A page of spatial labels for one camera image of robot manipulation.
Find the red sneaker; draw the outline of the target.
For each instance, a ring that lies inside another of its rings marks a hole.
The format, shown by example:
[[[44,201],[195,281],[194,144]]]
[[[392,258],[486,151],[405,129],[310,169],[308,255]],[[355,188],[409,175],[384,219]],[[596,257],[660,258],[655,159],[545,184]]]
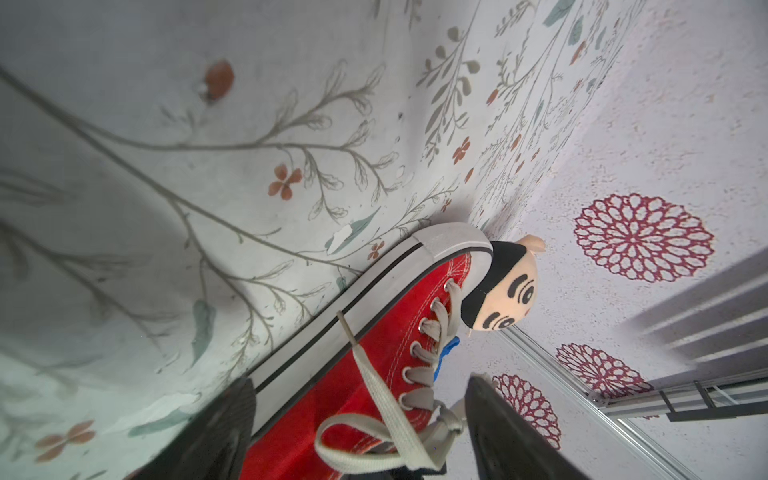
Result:
[[[465,415],[436,399],[435,375],[492,256],[474,226],[421,229],[254,367],[242,477],[443,473]]]

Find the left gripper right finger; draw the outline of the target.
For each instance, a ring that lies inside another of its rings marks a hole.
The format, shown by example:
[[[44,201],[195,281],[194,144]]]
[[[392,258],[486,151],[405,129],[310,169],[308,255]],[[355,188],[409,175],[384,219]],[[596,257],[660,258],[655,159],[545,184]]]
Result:
[[[495,390],[470,377],[465,394],[469,436],[481,479],[587,480]]]

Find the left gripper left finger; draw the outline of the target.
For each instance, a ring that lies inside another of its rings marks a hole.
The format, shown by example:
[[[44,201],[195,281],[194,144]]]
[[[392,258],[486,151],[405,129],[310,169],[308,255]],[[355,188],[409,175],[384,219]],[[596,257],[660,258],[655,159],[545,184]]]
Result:
[[[139,480],[237,480],[251,445],[256,413],[253,382],[242,377],[205,407],[158,457],[140,468]]]

